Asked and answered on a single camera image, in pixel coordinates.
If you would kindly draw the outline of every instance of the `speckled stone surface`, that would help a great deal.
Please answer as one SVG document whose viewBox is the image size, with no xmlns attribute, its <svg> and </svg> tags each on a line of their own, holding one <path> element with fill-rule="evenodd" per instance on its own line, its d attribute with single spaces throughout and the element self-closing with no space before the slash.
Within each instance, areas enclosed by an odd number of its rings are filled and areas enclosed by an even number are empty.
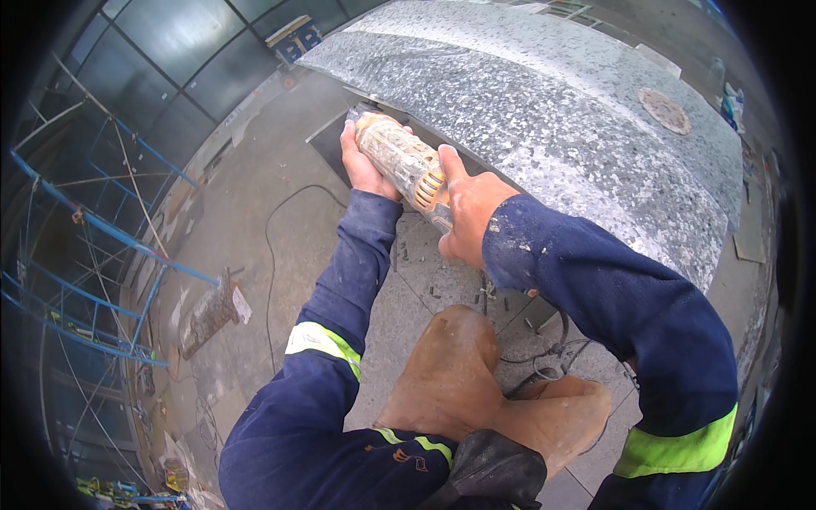
<svg viewBox="0 0 816 510">
<path fill-rule="evenodd" d="M 739 138 L 632 48 L 506 7 L 395 2 L 299 64 L 404 109 L 544 205 L 709 287 L 729 219 L 738 221 Z M 660 126 L 641 106 L 641 88 L 676 101 L 691 133 Z"/>
</svg>

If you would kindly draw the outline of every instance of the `scaffolding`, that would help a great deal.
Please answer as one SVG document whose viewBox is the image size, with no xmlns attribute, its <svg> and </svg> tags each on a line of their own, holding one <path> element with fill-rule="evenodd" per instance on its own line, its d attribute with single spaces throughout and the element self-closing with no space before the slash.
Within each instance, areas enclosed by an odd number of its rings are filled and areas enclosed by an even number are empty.
<svg viewBox="0 0 816 510">
<path fill-rule="evenodd" d="M 41 323 L 43 328 L 56 333 L 60 342 L 62 342 L 63 338 L 67 338 L 87 348 L 101 351 L 106 355 L 123 357 L 137 363 L 168 366 L 165 361 L 155 359 L 155 354 L 149 346 L 140 344 L 140 337 L 144 331 L 145 322 L 148 320 L 148 312 L 166 270 L 173 268 L 215 286 L 219 285 L 219 281 L 172 260 L 162 244 L 151 218 L 157 211 L 168 184 L 171 184 L 171 179 L 181 178 L 194 188 L 198 188 L 198 184 L 142 140 L 125 122 L 116 118 L 65 68 L 56 56 L 55 59 L 84 97 L 78 104 L 66 109 L 51 120 L 45 121 L 42 126 L 10 150 L 12 159 L 31 179 L 32 185 L 24 227 L 20 231 L 17 271 L 16 274 L 9 271 L 2 272 L 0 294 L 19 312 L 32 317 Z M 86 157 L 82 163 L 99 174 L 100 177 L 53 184 L 29 165 L 20 154 L 20 149 L 38 136 L 47 138 L 49 130 L 55 129 L 55 124 L 58 122 L 65 124 L 67 122 L 65 119 L 71 114 L 77 114 L 85 104 L 93 104 L 104 114 L 104 120 L 95 134 L 91 147 L 86 151 Z M 126 174 L 124 175 L 113 175 L 114 172 L 105 171 L 102 165 L 94 161 L 95 149 L 106 130 L 109 130 L 109 135 L 111 132 L 116 135 L 114 140 L 118 141 L 124 158 L 123 166 L 126 168 Z M 131 157 L 128 153 L 126 140 L 130 142 L 131 146 L 151 154 L 167 169 L 165 173 L 153 172 L 138 175 L 140 178 L 148 175 L 154 177 L 163 176 L 161 185 L 149 201 L 142 195 L 136 182 L 137 175 L 135 169 L 131 166 Z M 83 184 L 87 186 L 89 183 L 102 184 L 101 191 L 99 191 L 95 201 L 87 200 L 87 197 L 85 201 L 80 201 L 73 193 L 68 191 L 68 188 L 73 190 Z M 109 195 L 114 189 L 122 194 L 122 200 L 116 206 L 115 212 L 109 215 L 108 218 L 104 218 L 97 211 L 100 210 L 100 204 L 102 204 L 103 200 L 109 199 Z M 120 225 L 122 212 L 127 210 L 128 206 L 126 204 L 128 202 L 138 204 L 143 215 L 136 228 Z M 78 235 L 78 237 L 87 248 L 87 255 L 91 261 L 90 264 L 84 264 L 79 259 L 73 261 L 84 271 L 77 278 L 65 278 L 55 274 L 54 271 L 50 271 L 32 258 L 39 240 L 38 229 L 42 229 L 54 214 L 58 214 L 55 212 L 58 204 L 67 208 L 73 222 L 81 228 L 82 235 Z M 142 233 L 144 234 L 143 238 L 150 238 L 151 241 L 144 242 L 138 239 L 137 236 Z M 155 242 L 157 247 L 151 246 L 151 242 Z M 108 246 L 117 244 L 117 248 L 105 250 L 102 244 Z M 126 261 L 132 259 L 128 255 L 134 255 L 133 253 L 129 254 L 129 251 L 155 259 L 159 267 L 144 307 L 138 311 L 130 310 L 118 303 L 118 296 L 121 293 L 122 286 L 122 270 L 120 269 L 119 277 L 110 277 L 103 273 L 103 269 L 113 261 L 117 261 L 121 268 L 126 268 Z M 109 287 L 113 287 L 115 291 L 109 291 Z M 110 323 L 110 318 L 113 319 L 115 328 L 112 327 L 113 324 Z M 125 319 L 135 321 L 133 331 L 128 331 L 122 324 Z"/>
</svg>

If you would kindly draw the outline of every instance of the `hand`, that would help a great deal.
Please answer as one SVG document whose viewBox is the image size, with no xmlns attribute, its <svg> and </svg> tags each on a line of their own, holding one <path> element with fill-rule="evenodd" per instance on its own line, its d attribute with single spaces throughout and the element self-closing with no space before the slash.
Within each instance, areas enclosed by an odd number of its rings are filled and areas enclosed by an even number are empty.
<svg viewBox="0 0 816 510">
<path fill-rule="evenodd" d="M 405 130 L 411 133 L 414 132 L 405 126 Z M 348 172 L 348 179 L 352 181 L 354 189 L 367 191 L 390 198 L 395 202 L 402 199 L 402 195 L 394 188 L 394 185 L 389 183 L 382 174 L 380 174 L 368 157 L 360 152 L 355 141 L 356 128 L 354 121 L 347 120 L 343 128 L 343 134 L 340 135 L 340 147 L 343 149 L 343 166 Z"/>
<path fill-rule="evenodd" d="M 502 203 L 519 192 L 502 182 L 493 172 L 470 177 L 462 158 L 450 145 L 439 146 L 439 162 L 450 193 L 450 213 L 454 227 L 439 240 L 445 259 L 461 259 L 472 268 L 484 269 L 481 242 L 490 217 Z"/>
</svg>

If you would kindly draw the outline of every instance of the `finger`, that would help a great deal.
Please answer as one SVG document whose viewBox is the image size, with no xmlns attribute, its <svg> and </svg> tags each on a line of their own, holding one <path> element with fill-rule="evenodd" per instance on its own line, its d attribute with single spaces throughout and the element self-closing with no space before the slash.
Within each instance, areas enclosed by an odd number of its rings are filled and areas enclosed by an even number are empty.
<svg viewBox="0 0 816 510">
<path fill-rule="evenodd" d="M 445 177 L 448 180 L 448 187 L 452 188 L 457 180 L 465 179 L 468 173 L 464 170 L 464 163 L 456 149 L 448 144 L 439 146 L 439 162 L 442 165 L 442 171 L 445 172 Z"/>
<path fill-rule="evenodd" d="M 439 240 L 439 253 L 442 255 L 442 258 L 445 260 L 453 260 L 456 259 L 455 249 L 454 249 L 454 233 L 448 232 Z"/>
<path fill-rule="evenodd" d="M 357 141 L 355 140 L 356 136 L 357 128 L 354 126 L 354 121 L 347 120 L 343 126 L 343 134 L 340 135 L 340 148 L 343 150 L 343 153 L 359 152 L 357 149 Z"/>
</svg>

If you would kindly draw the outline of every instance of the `reflective stripe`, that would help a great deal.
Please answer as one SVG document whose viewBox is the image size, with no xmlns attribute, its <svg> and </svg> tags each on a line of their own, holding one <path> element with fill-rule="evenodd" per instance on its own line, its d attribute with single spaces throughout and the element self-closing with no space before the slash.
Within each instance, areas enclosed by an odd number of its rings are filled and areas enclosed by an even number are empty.
<svg viewBox="0 0 816 510">
<path fill-rule="evenodd" d="M 347 361 L 357 382 L 360 382 L 360 355 L 334 331 L 327 330 L 316 322 L 301 322 L 296 325 L 289 334 L 286 354 L 300 353 L 306 349 L 321 351 Z"/>
<path fill-rule="evenodd" d="M 706 472 L 720 465 L 728 450 L 737 405 L 730 413 L 680 437 L 658 437 L 633 428 L 614 474 L 637 478 L 655 473 Z"/>
<path fill-rule="evenodd" d="M 375 430 L 375 431 L 379 432 L 385 438 L 385 441 L 388 441 L 392 445 L 398 445 L 400 443 L 408 442 L 408 441 L 403 441 L 402 439 L 397 437 L 397 435 L 394 434 L 394 431 L 391 430 L 390 428 L 372 428 L 371 430 Z M 431 443 L 428 440 L 428 438 L 425 437 L 425 436 L 417 436 L 414 439 L 412 439 L 411 441 L 418 442 L 419 445 L 422 446 L 423 450 L 426 450 L 426 451 L 434 451 L 435 450 L 435 451 L 438 451 L 439 453 L 441 453 L 442 456 L 445 457 L 445 460 L 448 463 L 448 469 L 450 469 L 450 466 L 454 462 L 454 456 L 453 456 L 453 453 L 451 453 L 450 448 L 443 445 L 442 443 Z"/>
</svg>

